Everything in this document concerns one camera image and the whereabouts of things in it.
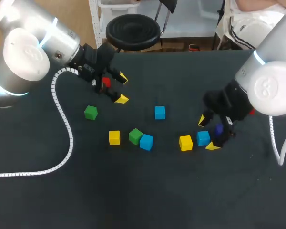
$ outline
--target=stool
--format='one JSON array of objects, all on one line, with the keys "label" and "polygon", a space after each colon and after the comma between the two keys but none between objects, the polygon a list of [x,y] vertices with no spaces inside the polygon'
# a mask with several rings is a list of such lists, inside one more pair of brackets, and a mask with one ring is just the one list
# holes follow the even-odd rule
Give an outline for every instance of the stool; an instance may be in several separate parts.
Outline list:
[{"label": "stool", "polygon": [[[155,45],[164,34],[171,13],[178,0],[159,0],[155,20],[141,14],[125,14],[110,21],[106,27],[107,41],[118,50],[139,51]],[[164,28],[161,31],[157,19],[162,4],[167,7]]]}]

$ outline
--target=green cube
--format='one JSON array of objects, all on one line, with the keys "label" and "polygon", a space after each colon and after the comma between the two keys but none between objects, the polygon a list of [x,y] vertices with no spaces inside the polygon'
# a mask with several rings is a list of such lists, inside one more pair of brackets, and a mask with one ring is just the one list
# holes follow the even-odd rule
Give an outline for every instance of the green cube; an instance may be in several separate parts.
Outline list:
[{"label": "green cube", "polygon": [[143,133],[140,130],[134,129],[133,131],[129,133],[129,141],[131,141],[137,146],[142,136],[143,136]]},{"label": "green cube", "polygon": [[87,106],[85,110],[85,118],[89,120],[95,120],[97,117],[97,108],[95,106]]}]

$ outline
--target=black tablecloth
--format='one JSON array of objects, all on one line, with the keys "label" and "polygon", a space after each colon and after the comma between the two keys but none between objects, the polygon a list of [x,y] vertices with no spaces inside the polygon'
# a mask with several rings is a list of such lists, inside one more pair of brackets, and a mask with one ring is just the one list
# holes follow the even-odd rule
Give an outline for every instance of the black tablecloth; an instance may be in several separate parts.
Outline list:
[{"label": "black tablecloth", "polygon": [[[202,130],[205,91],[224,87],[249,55],[118,54],[114,65],[129,82],[114,85],[127,104],[62,75],[57,95],[73,130],[73,155],[48,175],[0,178],[0,228],[286,229],[286,162],[277,165],[266,116],[239,122],[222,150],[179,147],[180,136],[196,142]],[[0,173],[48,169],[66,156],[68,134],[51,97],[56,70],[0,110]],[[85,120],[88,105],[98,107],[96,121]],[[166,106],[165,121],[155,121],[155,105]],[[129,142],[134,128],[154,136],[151,152]],[[276,118],[275,129],[281,146],[286,118]],[[121,131],[121,146],[109,146],[110,130]]]}]

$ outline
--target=blue cube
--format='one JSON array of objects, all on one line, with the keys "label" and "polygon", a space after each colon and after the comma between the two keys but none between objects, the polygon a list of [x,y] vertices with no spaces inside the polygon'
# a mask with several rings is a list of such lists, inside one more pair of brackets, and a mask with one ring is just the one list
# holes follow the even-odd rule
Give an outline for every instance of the blue cube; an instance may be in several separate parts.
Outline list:
[{"label": "blue cube", "polygon": [[165,106],[156,106],[154,108],[155,118],[156,120],[164,120],[165,119]]},{"label": "blue cube", "polygon": [[143,135],[140,140],[140,148],[150,151],[153,147],[153,137],[149,135]]},{"label": "blue cube", "polygon": [[215,136],[219,137],[224,132],[224,125],[218,124],[215,128]]},{"label": "blue cube", "polygon": [[211,139],[208,131],[200,131],[197,133],[197,142],[199,146],[207,146]]}]

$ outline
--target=person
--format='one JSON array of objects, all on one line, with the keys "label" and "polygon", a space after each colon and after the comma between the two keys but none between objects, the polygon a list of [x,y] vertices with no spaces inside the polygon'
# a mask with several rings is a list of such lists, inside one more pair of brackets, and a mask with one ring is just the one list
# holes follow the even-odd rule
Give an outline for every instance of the person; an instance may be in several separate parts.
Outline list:
[{"label": "person", "polygon": [[231,0],[230,35],[242,49],[256,49],[286,14],[286,0]]}]

